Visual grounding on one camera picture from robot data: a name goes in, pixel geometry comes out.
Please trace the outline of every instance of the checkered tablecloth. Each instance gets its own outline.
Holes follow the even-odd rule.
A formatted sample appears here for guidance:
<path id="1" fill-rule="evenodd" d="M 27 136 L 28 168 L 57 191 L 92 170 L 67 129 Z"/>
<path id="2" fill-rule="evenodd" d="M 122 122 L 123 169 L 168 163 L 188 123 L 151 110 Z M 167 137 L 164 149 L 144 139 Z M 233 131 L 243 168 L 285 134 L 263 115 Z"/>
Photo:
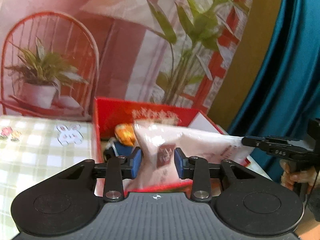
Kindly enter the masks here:
<path id="1" fill-rule="evenodd" d="M 63 146 L 57 125 L 80 125 L 81 143 Z M 10 206 L 23 190 L 91 158 L 91 124 L 19 116 L 0 116 L 0 133 L 10 127 L 21 132 L 19 141 L 0 136 L 0 240 L 12 239 L 18 230 Z"/>

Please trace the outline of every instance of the finger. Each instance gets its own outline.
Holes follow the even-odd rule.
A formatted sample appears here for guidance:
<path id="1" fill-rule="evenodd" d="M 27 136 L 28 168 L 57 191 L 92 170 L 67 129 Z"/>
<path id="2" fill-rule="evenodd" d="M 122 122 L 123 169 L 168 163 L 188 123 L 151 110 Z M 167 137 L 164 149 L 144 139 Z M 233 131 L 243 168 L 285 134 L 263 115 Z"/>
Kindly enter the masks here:
<path id="1" fill-rule="evenodd" d="M 308 182 L 309 184 L 313 184 L 316 179 L 316 170 L 312 167 L 307 171 L 293 172 L 290 175 L 290 179 L 299 183 Z"/>
<path id="2" fill-rule="evenodd" d="M 289 183 L 281 183 L 282 186 L 286 187 L 289 190 L 293 190 L 293 185 L 289 184 Z"/>
<path id="3" fill-rule="evenodd" d="M 290 174 L 289 174 L 289 173 L 286 173 L 286 172 L 284 172 L 284 173 L 282 174 L 282 176 L 281 176 L 281 182 L 282 182 L 282 183 L 289 183 L 289 184 L 291 184 L 291 185 L 295 184 L 295 182 L 290 179 Z"/>
<path id="4" fill-rule="evenodd" d="M 287 173 L 290 173 L 290 165 L 288 163 L 288 161 L 286 160 L 280 160 L 280 166 L 282 167 L 282 169 L 287 172 Z"/>

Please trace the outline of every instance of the chair backrest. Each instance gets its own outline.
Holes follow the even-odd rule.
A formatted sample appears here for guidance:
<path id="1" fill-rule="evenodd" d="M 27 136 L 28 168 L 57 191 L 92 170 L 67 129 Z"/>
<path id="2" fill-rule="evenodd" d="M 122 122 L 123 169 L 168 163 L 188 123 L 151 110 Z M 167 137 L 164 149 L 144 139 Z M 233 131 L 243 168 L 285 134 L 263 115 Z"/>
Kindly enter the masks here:
<path id="1" fill-rule="evenodd" d="M 21 64 L 19 48 L 36 51 L 38 37 L 46 51 L 57 52 L 67 57 L 78 74 L 89 83 L 73 82 L 71 87 L 63 86 L 61 95 L 75 99 L 88 113 L 92 96 L 96 90 L 99 67 L 99 52 L 89 30 L 75 18 L 60 12 L 44 11 L 20 20 L 7 34 L 1 61 L 1 99 L 17 95 L 22 85 L 19 75 L 5 67 Z"/>

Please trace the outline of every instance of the rabbit sticker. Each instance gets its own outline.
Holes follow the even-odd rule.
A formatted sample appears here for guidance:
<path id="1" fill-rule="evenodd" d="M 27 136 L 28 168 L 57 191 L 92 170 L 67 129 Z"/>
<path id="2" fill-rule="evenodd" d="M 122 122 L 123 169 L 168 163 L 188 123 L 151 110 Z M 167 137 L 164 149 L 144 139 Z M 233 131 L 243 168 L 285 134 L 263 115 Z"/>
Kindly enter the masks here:
<path id="1" fill-rule="evenodd" d="M 62 146 L 66 146 L 70 143 L 81 144 L 83 141 L 83 136 L 79 132 L 80 125 L 72 125 L 70 129 L 68 129 L 63 124 L 58 124 L 57 129 L 60 132 L 57 136 L 58 141 Z"/>

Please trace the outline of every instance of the orange wrapped snack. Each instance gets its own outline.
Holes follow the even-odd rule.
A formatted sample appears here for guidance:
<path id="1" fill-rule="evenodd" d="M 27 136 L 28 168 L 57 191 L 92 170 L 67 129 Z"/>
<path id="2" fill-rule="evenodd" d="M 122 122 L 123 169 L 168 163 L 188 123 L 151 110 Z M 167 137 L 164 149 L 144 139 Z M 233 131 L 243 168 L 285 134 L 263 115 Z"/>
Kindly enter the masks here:
<path id="1" fill-rule="evenodd" d="M 126 146 L 133 146 L 136 137 L 134 135 L 132 124 L 118 124 L 115 128 L 115 135 L 120 143 Z"/>

